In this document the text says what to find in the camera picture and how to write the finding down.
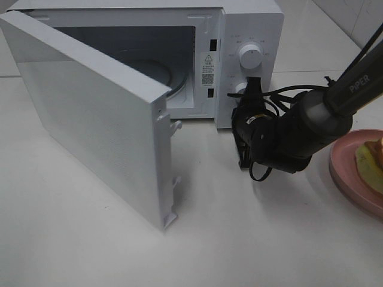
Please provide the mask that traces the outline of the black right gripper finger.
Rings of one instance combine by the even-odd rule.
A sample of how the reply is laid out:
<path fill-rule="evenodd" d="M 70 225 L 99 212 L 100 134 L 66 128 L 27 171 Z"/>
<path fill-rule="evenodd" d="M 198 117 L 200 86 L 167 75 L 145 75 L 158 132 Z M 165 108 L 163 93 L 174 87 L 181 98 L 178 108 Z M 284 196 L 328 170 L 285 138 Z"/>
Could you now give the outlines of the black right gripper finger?
<path fill-rule="evenodd" d="M 261 78 L 247 77 L 247 86 L 245 88 L 246 100 L 262 100 Z"/>

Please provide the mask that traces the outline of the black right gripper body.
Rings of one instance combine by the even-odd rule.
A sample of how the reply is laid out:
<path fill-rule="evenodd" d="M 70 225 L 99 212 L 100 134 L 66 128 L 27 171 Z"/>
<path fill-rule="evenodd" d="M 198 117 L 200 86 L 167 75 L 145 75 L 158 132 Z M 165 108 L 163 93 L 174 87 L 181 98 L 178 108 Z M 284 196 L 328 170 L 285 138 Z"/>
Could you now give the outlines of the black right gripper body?
<path fill-rule="evenodd" d="M 240 94 L 232 112 L 232 132 L 239 155 L 239 167 L 258 163 L 269 169 L 287 170 L 287 157 L 278 151 L 281 143 L 281 111 L 287 107 L 257 94 Z"/>

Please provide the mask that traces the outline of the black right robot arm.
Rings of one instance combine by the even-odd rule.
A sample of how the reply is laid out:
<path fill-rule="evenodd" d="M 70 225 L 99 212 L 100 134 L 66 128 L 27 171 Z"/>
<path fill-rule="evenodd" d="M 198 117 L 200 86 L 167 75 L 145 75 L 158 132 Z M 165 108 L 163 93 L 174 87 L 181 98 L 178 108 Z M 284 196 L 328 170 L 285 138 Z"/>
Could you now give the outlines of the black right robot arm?
<path fill-rule="evenodd" d="M 231 116 L 239 167 L 254 181 L 274 169 L 304 170 L 312 156 L 347 134 L 353 115 L 382 94 L 382 34 L 379 27 L 343 74 L 326 86 L 295 85 L 262 92 L 249 77 Z"/>

